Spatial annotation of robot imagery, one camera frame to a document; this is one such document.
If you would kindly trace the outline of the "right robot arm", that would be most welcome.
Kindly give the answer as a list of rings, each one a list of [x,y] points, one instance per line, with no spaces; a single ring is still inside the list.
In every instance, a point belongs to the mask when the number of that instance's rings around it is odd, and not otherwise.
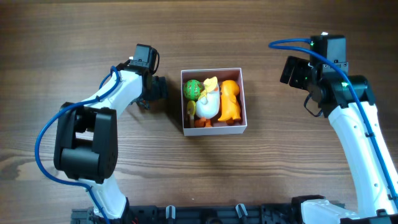
[[[358,209],[339,207],[320,195],[294,197],[291,218],[295,223],[397,223],[397,171],[377,117],[374,93],[368,79],[348,74],[343,35],[314,35],[297,47],[298,39],[277,40],[270,48],[309,54],[289,56],[280,82],[308,92],[319,112],[329,120],[353,178]]]

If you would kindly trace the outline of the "white duck toy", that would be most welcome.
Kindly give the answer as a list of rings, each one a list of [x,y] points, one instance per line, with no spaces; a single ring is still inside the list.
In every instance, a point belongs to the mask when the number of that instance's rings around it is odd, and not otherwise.
[[[215,117],[220,110],[220,87],[218,78],[207,78],[203,85],[205,89],[201,92],[196,102],[196,116],[199,117],[194,122],[196,128],[211,128],[211,119]]]

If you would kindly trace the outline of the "green patterned ball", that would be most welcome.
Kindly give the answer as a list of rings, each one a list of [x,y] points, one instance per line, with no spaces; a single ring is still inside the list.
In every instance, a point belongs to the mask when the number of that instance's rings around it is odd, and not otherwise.
[[[198,80],[189,80],[183,86],[183,94],[187,100],[197,101],[204,90],[204,86]]]

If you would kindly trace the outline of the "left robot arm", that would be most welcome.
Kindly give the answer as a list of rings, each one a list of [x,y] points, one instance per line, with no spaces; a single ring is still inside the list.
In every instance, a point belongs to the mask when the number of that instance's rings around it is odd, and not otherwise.
[[[143,108],[166,98],[164,77],[156,76],[160,55],[138,44],[126,62],[111,67],[98,91],[79,103],[64,103],[57,122],[53,163],[93,202],[94,223],[134,223],[127,197],[113,174],[118,160],[117,120],[131,104]]]

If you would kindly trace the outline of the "orange dinosaur toy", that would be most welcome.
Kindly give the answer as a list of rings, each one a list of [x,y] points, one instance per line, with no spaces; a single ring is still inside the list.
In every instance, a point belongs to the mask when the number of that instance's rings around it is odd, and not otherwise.
[[[221,116],[218,121],[230,122],[241,120],[241,108],[238,103],[239,85],[234,80],[221,84]]]

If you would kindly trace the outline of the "yellow rattle drum toy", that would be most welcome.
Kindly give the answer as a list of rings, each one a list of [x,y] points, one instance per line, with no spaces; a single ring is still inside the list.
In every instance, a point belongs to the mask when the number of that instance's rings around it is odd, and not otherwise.
[[[195,127],[195,113],[196,113],[196,103],[195,101],[190,100],[187,103],[187,115],[191,128]]]

